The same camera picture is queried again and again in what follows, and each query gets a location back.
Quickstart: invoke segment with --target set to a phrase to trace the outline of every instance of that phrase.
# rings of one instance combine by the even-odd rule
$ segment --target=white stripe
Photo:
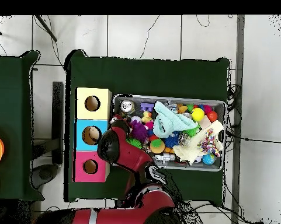
[[[91,217],[89,218],[88,224],[96,224],[96,218],[98,217],[98,213],[94,209],[91,209]]]

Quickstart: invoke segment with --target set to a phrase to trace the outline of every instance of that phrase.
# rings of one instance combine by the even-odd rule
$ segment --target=pink box
[[[96,165],[95,171],[87,173],[95,166],[85,166],[91,160],[91,165]],[[99,158],[97,151],[76,151],[76,161],[74,162],[75,177],[74,182],[105,182],[109,174],[109,163]]]

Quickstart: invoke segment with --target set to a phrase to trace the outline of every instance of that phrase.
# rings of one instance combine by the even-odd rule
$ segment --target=yellow ball
[[[192,120],[194,121],[201,121],[204,117],[204,111],[200,108],[194,108],[191,112]]]

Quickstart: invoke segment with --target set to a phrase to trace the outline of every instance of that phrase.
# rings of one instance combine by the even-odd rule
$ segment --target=light blue plush toy
[[[173,113],[160,101],[156,101],[154,108],[158,115],[154,121],[153,132],[159,138],[167,138],[174,131],[184,131],[197,127],[197,122],[193,122],[182,114]]]

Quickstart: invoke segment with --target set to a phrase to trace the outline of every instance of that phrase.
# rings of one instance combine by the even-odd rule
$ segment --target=shape sorter box
[[[107,120],[77,120],[76,128],[76,151],[96,151],[98,149],[98,144],[90,145],[84,142],[85,136],[91,134],[89,133],[96,128],[99,131],[98,140],[107,131],[108,121]]]
[[[108,89],[77,88],[77,119],[108,120],[112,93]]]
[[[76,151],[76,160],[74,163],[74,167],[74,182],[103,183],[106,181],[110,171],[109,163],[100,159],[96,151]]]

